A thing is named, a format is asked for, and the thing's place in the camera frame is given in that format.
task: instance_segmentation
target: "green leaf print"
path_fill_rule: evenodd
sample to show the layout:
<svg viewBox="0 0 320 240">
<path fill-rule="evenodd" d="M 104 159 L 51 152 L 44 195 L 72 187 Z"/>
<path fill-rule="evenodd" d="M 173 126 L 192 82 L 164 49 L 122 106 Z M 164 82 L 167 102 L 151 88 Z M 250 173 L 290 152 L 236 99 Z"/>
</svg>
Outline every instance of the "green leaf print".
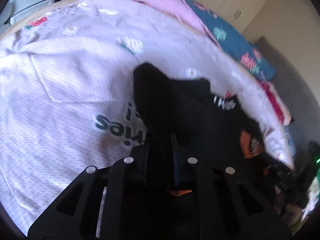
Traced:
<svg viewBox="0 0 320 240">
<path fill-rule="evenodd" d="M 253 69 L 249 70 L 252 75 L 259 74 L 260 68 L 259 66 L 255 66 Z"/>
<path fill-rule="evenodd" d="M 222 30 L 222 27 L 219 29 L 219 27 L 215 27 L 213 29 L 213 35 L 216 37 L 218 41 L 224 41 L 226 39 L 227 33 Z"/>
</svg>

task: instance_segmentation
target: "red fabric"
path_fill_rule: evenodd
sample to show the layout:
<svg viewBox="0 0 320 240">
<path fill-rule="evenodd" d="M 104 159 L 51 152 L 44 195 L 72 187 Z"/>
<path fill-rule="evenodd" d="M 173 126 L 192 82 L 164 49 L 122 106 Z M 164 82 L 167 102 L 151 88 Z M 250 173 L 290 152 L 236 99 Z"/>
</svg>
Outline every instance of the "red fabric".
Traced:
<svg viewBox="0 0 320 240">
<path fill-rule="evenodd" d="M 281 123 L 284 123 L 284 116 L 283 116 L 282 110 L 276 101 L 276 97 L 273 95 L 273 93 L 270 92 L 270 85 L 268 83 L 262 82 L 262 81 L 259 81 L 259 83 L 260 83 L 260 86 L 266 92 L 266 94 L 269 98 L 269 101 L 271 102 L 271 104 L 273 106 L 273 109 L 276 111 L 276 114 L 278 116 L 279 121 Z"/>
<path fill-rule="evenodd" d="M 230 93 L 229 90 L 227 90 L 225 95 L 224 95 L 224 99 L 228 99 L 228 98 L 231 98 L 231 97 L 233 97 L 233 95 Z"/>
</svg>

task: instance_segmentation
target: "wall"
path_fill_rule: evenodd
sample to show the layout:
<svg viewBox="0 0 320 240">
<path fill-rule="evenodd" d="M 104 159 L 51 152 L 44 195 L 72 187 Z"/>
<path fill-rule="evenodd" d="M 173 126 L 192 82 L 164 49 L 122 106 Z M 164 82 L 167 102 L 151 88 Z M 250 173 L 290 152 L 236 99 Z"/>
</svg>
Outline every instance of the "wall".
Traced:
<svg viewBox="0 0 320 240">
<path fill-rule="evenodd" d="M 265 36 L 298 70 L 320 104 L 320 16 L 310 0 L 268 0 L 242 33 Z"/>
</svg>

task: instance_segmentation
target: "drawer handle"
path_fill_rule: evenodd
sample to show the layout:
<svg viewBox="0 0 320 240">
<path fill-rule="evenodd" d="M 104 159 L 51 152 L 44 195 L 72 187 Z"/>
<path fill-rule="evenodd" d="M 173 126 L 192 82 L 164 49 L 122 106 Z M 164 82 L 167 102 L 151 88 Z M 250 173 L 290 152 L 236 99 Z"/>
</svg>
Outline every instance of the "drawer handle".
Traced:
<svg viewBox="0 0 320 240">
<path fill-rule="evenodd" d="M 239 13 L 239 9 L 236 11 L 236 13 L 233 15 L 234 18 L 236 18 L 236 16 L 238 15 Z"/>
<path fill-rule="evenodd" d="M 240 17 L 241 15 L 241 11 L 239 12 L 239 14 L 236 16 L 236 20 Z"/>
</svg>

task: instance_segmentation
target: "pillow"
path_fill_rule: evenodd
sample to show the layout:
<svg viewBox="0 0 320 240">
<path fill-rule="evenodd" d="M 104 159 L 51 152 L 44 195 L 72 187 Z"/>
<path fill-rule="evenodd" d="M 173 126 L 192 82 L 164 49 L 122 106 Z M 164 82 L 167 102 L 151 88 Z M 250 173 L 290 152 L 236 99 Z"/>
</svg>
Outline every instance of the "pillow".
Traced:
<svg viewBox="0 0 320 240">
<path fill-rule="evenodd" d="M 234 27 L 203 5 L 185 0 L 185 3 L 208 27 L 221 48 L 235 61 L 240 62 L 258 80 L 270 80 L 276 70 Z"/>
<path fill-rule="evenodd" d="M 215 40 L 213 35 L 208 31 L 205 24 L 198 16 L 185 4 L 184 0 L 134 0 L 151 6 L 161 12 L 172 15 L 178 20 L 190 25 L 200 33 L 209 36 L 219 47 L 219 43 Z"/>
</svg>

